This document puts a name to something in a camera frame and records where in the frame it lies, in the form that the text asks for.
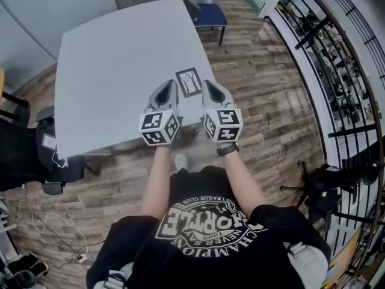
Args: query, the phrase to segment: wood-look flooring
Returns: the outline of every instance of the wood-look flooring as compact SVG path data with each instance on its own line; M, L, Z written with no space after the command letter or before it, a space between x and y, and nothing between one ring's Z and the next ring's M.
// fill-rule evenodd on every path
M281 193L279 186L301 185L297 161L304 160L313 169L324 161L306 90L289 52L268 22L258 19L241 0L215 1L229 22L222 47L218 46L219 30L199 34L217 81L232 92L242 109L242 158L272 204L292 205L298 200L297 194ZM54 90L53 67L16 93L31 103L30 126L34 125L38 110L54 104ZM209 164L221 165L215 145L204 131L177 143L173 153L180 152L187 155L194 171ZM41 186L30 183L28 200L39 217L58 213L79 228L89 244L98 243L113 222L138 213L152 155L153 149L142 146L104 158L100 177L86 172L82 181L68 185L64 194L57 197L44 194ZM10 190L6 195L11 213L16 216L25 190ZM57 217L49 216L47 224L75 250L84 245L82 236ZM49 261L51 270L41 282L50 289L85 288L85 273L101 247L90 246L85 263L75 260L58 270L54 265L69 261L72 253L50 231L40 234L35 230L25 203L11 236L21 252L30 250Z

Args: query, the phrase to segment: blue chair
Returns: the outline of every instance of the blue chair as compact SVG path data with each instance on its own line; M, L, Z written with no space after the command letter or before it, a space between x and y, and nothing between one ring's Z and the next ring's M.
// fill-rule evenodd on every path
M193 0L183 0L187 11L194 22L195 28L211 28L222 27L219 46L222 45L224 30L227 26L227 19L221 8L214 3L196 4Z

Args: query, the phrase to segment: black t-shirt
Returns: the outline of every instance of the black t-shirt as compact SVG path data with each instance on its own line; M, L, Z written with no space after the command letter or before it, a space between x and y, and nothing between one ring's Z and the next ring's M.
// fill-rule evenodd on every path
M301 241L330 260L330 248L296 208L262 205L248 220L226 180L204 191L213 181L202 172L188 180L182 191L171 188L177 195L162 220L130 216L112 225L87 273L88 288L131 262L128 288L303 288L283 242Z

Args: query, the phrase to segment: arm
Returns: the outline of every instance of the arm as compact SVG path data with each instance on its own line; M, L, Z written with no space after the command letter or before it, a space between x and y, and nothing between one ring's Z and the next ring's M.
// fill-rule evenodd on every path
M224 156L223 164L234 196L243 213L250 218L256 207L268 201L237 151Z
M170 146L159 146L156 149L143 196L141 215L162 219L167 212L170 195L170 158Z

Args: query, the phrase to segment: black office chair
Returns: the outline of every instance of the black office chair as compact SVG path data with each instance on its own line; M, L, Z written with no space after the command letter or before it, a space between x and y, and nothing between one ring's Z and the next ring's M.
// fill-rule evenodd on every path
M356 202L358 184L361 181L365 185L373 184L383 169L377 163L370 166L362 165L349 170L342 170L324 164L310 175L307 172L305 162L299 161L298 167L303 170L304 187L287 187L283 185L280 190L301 191L297 207L300 207L303 203L309 207L309 221L311 223L323 218L325 220L325 232L330 229L331 215L337 212L341 200L337 189L341 188L351 193L353 202Z
M63 193L63 187L84 177L83 156L59 160L55 143L54 108L37 115L36 128L23 128L0 119L0 190L37 181L46 194Z

